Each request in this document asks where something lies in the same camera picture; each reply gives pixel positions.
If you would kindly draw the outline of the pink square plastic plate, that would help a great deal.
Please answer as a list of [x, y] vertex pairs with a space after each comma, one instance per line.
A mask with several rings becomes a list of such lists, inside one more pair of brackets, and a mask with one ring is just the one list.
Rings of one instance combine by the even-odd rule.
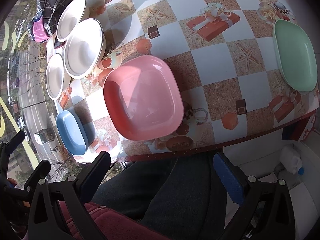
[[164, 137], [182, 123], [184, 107], [175, 77], [155, 56], [139, 56], [112, 70], [103, 95], [115, 129], [128, 140]]

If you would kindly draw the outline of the maroon sleeve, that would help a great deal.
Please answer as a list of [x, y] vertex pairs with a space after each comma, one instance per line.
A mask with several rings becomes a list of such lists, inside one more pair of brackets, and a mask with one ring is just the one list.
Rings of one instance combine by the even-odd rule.
[[108, 207], [89, 202], [85, 208], [107, 239], [167, 239]]

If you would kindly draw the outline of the blue square plastic plate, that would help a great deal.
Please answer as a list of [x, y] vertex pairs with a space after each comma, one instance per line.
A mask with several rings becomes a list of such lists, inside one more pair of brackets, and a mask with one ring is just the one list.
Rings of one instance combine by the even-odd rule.
[[67, 151], [76, 156], [84, 155], [88, 149], [88, 139], [80, 118], [68, 110], [56, 118], [59, 136]]

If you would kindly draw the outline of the green square plastic plate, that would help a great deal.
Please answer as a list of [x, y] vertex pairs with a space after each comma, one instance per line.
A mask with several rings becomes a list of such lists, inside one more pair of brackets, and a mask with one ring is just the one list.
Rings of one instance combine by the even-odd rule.
[[307, 33], [297, 24], [277, 20], [273, 25], [273, 44], [278, 68], [294, 90], [310, 92], [317, 84], [317, 63]]

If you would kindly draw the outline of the white plastic jug blue cap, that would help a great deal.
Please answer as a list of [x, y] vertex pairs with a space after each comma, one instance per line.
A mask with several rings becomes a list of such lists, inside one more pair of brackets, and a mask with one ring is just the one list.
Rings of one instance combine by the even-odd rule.
[[304, 174], [302, 159], [299, 153], [292, 146], [285, 145], [281, 149], [279, 160], [285, 169], [291, 174], [298, 174], [300, 176]]

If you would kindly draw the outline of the white paper bowl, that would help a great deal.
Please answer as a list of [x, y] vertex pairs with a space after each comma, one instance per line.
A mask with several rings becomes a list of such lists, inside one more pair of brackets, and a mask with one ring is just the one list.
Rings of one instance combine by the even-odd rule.
[[67, 74], [61, 54], [54, 54], [46, 69], [46, 90], [52, 100], [57, 100], [63, 91], [65, 91], [71, 81]]
[[89, 8], [86, 0], [73, 0], [65, 8], [57, 24], [56, 38], [58, 41], [65, 42], [74, 27], [87, 18], [89, 18]]

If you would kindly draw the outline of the person legs dark trousers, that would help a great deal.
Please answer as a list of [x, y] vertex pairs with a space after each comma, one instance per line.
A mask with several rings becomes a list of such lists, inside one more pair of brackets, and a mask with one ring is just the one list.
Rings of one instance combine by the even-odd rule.
[[92, 198], [170, 239], [219, 239], [226, 200], [213, 156], [201, 154], [135, 162]]

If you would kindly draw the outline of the checkered patterned tablecloth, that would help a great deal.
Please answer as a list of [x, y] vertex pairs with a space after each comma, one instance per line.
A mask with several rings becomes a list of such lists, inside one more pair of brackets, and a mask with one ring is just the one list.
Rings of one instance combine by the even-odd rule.
[[89, 163], [146, 159], [243, 141], [310, 116], [319, 90], [297, 92], [280, 74], [273, 47], [277, 20], [295, 22], [287, 0], [86, 0], [116, 46], [104, 65], [116, 69], [152, 55], [170, 67], [184, 103], [179, 129], [131, 141], [118, 132], [104, 103], [100, 68], [73, 80], [58, 109], [74, 111], [88, 129]]

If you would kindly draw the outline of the large white paper plate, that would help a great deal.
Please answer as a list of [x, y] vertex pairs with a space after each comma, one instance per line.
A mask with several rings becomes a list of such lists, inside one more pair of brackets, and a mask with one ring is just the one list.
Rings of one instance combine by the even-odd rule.
[[106, 50], [106, 38], [100, 22], [88, 18], [77, 24], [63, 51], [67, 74], [73, 79], [87, 76], [101, 61]]

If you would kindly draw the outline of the black checkered cloth bag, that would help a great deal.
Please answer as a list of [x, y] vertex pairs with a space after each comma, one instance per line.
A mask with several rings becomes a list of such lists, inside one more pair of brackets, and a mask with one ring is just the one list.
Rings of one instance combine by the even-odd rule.
[[72, 0], [36, 0], [36, 14], [27, 25], [30, 39], [42, 43], [56, 33], [57, 24]]

